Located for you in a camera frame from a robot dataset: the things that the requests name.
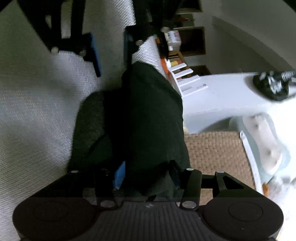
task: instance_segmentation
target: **white table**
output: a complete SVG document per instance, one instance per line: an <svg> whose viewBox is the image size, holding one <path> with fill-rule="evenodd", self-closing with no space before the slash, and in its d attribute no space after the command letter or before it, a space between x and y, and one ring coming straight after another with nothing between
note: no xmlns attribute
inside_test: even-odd
<svg viewBox="0 0 296 241"><path fill-rule="evenodd" d="M189 133L224 131L232 116L268 113L279 139L288 147L291 162L281 176L296 176L296 99L275 102L263 97L253 86L255 73L202 76L198 84L207 89L183 98L183 117Z"/></svg>

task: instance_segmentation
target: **screw head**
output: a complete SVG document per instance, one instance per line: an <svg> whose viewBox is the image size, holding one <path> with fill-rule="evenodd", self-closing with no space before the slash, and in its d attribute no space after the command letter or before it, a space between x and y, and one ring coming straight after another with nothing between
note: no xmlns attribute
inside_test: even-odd
<svg viewBox="0 0 296 241"><path fill-rule="evenodd" d="M196 203L193 201L185 201L182 203L182 206L187 209L193 209L196 207Z"/></svg>
<svg viewBox="0 0 296 241"><path fill-rule="evenodd" d="M80 55L81 57L85 57L85 55L86 55L86 50L84 49L84 50L80 51L79 55Z"/></svg>
<svg viewBox="0 0 296 241"><path fill-rule="evenodd" d="M243 131L241 131L241 132L239 133L239 137L240 137L240 138L245 138L245 134L244 134Z"/></svg>
<svg viewBox="0 0 296 241"><path fill-rule="evenodd" d="M52 52L53 54L57 54L57 53L59 52L59 48L58 48L58 47L52 47L51 52Z"/></svg>
<svg viewBox="0 0 296 241"><path fill-rule="evenodd" d="M146 208L152 208L152 207L154 207L154 205L151 204L151 203L149 203L149 204L145 205L145 207L146 207Z"/></svg>
<svg viewBox="0 0 296 241"><path fill-rule="evenodd" d="M143 43L144 43L143 40L137 40L136 41L136 45L137 46L141 46Z"/></svg>
<svg viewBox="0 0 296 241"><path fill-rule="evenodd" d="M100 205L101 207L104 207L104 208L112 208L115 206L115 202L112 200L104 200L104 201L101 201Z"/></svg>

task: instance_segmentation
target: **orange object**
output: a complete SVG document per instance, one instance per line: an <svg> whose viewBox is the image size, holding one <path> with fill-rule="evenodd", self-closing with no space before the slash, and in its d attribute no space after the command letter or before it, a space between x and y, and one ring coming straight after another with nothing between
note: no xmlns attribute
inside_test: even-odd
<svg viewBox="0 0 296 241"><path fill-rule="evenodd" d="M263 183L262 189L263 189L264 196L268 197L269 196L269 187L268 187L268 185L266 183Z"/></svg>
<svg viewBox="0 0 296 241"><path fill-rule="evenodd" d="M167 76L169 76L170 75L170 72L169 72L169 70L168 70L168 68L166 66L166 62L165 62L165 59L164 58L161 59L161 65L163 67L163 70L164 70L165 74Z"/></svg>
<svg viewBox="0 0 296 241"><path fill-rule="evenodd" d="M159 37L157 37L157 39L155 40L157 44L160 44L160 39Z"/></svg>

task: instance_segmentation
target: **black metal part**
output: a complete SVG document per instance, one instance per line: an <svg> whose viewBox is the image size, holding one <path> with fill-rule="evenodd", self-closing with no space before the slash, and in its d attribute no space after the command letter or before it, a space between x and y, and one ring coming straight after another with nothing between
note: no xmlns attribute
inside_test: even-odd
<svg viewBox="0 0 296 241"><path fill-rule="evenodd" d="M296 12L296 2L294 0L284 0Z"/></svg>
<svg viewBox="0 0 296 241"><path fill-rule="evenodd" d="M186 188L184 190L180 208L187 210L188 208L184 207L184 202L192 202L196 204L195 207L190 207L191 210L196 210L199 207L200 203L200 190L202 186L202 173L199 170L189 170L184 171L184 176L188 176L188 181L186 183Z"/></svg>
<svg viewBox="0 0 296 241"><path fill-rule="evenodd" d="M212 187L214 198L202 210L205 222L214 232L241 241L277 237L284 216L274 202L226 172L203 178L203 187L216 183Z"/></svg>
<svg viewBox="0 0 296 241"><path fill-rule="evenodd" d="M211 237L220 241L265 241L277 236L283 213L266 197L225 172L202 175L198 170L182 170L174 161L169 167L172 178L180 175L176 183L184 188L180 208L175 202L157 201L155 196L143 201L129 197L132 202L118 205L113 195L114 173L92 168L73 170L20 203L13 223L21 238L42 241L113 240L116 235L122 240L150 237L202 241ZM85 187L95 188L96 206L82 198ZM199 207L201 188L212 188L214 198ZM102 206L102 201L109 203ZM196 206L183 207L186 201Z"/></svg>
<svg viewBox="0 0 296 241"><path fill-rule="evenodd" d="M91 33L82 34L85 0L73 0L71 14L71 37L62 39L61 6L64 0L17 0L30 24L35 29L49 51L71 51L92 62L97 77L101 76L101 66ZM51 16L51 28L45 21Z"/></svg>
<svg viewBox="0 0 296 241"><path fill-rule="evenodd" d="M0 2L0 12L10 3L12 0L1 0Z"/></svg>
<svg viewBox="0 0 296 241"><path fill-rule="evenodd" d="M97 172L94 172L94 180L98 208L102 210L117 209L118 205L112 192L114 173L107 169L98 170ZM103 201L111 201L114 205L112 207L104 207L101 205Z"/></svg>
<svg viewBox="0 0 296 241"><path fill-rule="evenodd" d="M133 0L136 25L127 26L124 32L124 61L126 68L131 66L132 55L138 51L136 42L145 42L150 36L157 36L161 58L168 58L169 50L162 27L173 26L171 19L182 0Z"/></svg>

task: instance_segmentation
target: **woven jute rug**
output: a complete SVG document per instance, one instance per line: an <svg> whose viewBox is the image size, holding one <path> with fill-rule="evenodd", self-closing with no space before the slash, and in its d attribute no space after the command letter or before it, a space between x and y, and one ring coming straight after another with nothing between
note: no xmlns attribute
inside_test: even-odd
<svg viewBox="0 0 296 241"><path fill-rule="evenodd" d="M191 167L203 174L225 171L255 189L251 167L236 131L185 134ZM211 189L202 189L200 205L213 198Z"/></svg>

